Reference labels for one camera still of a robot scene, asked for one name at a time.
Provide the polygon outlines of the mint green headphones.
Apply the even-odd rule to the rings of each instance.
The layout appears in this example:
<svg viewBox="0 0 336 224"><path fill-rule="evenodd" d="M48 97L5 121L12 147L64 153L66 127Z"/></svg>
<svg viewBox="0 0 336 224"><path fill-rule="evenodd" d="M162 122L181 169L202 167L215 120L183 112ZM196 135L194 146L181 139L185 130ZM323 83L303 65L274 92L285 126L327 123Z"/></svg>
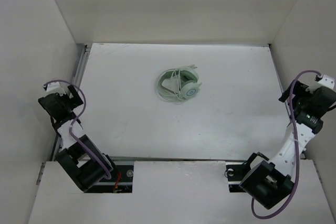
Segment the mint green headphones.
<svg viewBox="0 0 336 224"><path fill-rule="evenodd" d="M156 81L156 90L166 102L181 103L197 95L202 85L196 65L168 69Z"/></svg>

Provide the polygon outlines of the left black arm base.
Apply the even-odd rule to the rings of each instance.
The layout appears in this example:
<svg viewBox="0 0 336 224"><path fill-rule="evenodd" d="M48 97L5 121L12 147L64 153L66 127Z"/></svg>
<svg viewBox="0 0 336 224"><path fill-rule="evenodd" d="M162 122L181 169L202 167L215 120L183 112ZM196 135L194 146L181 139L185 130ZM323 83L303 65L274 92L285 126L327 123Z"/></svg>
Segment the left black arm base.
<svg viewBox="0 0 336 224"><path fill-rule="evenodd" d="M107 192L117 194L132 193L134 166L121 165L118 169L118 176L112 180L107 181Z"/></svg>

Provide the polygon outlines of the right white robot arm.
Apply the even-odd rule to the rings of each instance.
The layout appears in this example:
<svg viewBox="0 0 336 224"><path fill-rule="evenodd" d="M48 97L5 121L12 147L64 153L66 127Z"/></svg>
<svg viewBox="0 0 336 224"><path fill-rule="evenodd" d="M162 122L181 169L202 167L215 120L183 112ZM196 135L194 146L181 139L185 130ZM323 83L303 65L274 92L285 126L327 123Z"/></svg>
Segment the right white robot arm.
<svg viewBox="0 0 336 224"><path fill-rule="evenodd" d="M292 177L297 157L306 145L322 130L322 117L333 109L335 80L323 75L308 86L300 81L292 82L279 101L288 102L294 116L286 128L280 150L272 157L254 161L261 153L253 153L243 164L244 177L239 187L266 209L288 197L295 188Z"/></svg>

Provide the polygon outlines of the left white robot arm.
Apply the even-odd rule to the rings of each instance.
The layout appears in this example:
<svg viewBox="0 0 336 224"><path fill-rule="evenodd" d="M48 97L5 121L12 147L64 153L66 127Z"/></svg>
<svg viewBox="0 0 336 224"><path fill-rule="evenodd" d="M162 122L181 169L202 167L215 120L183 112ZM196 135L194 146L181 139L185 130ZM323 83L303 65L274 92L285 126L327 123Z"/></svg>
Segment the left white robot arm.
<svg viewBox="0 0 336 224"><path fill-rule="evenodd" d="M117 177L115 163L84 133L80 117L87 100L83 91L65 80L48 81L43 87L46 95L38 103L50 116L52 127L62 140L55 159L76 186L87 192L103 178Z"/></svg>

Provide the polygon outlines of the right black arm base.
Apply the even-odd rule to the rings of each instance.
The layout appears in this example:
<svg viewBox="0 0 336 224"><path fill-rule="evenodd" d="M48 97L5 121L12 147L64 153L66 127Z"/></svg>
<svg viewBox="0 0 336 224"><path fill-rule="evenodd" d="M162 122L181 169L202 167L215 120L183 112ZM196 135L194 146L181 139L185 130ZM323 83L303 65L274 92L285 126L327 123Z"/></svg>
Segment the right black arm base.
<svg viewBox="0 0 336 224"><path fill-rule="evenodd" d="M230 193L245 192L239 185L250 170L250 165L245 163L226 163L224 176L228 180L228 189Z"/></svg>

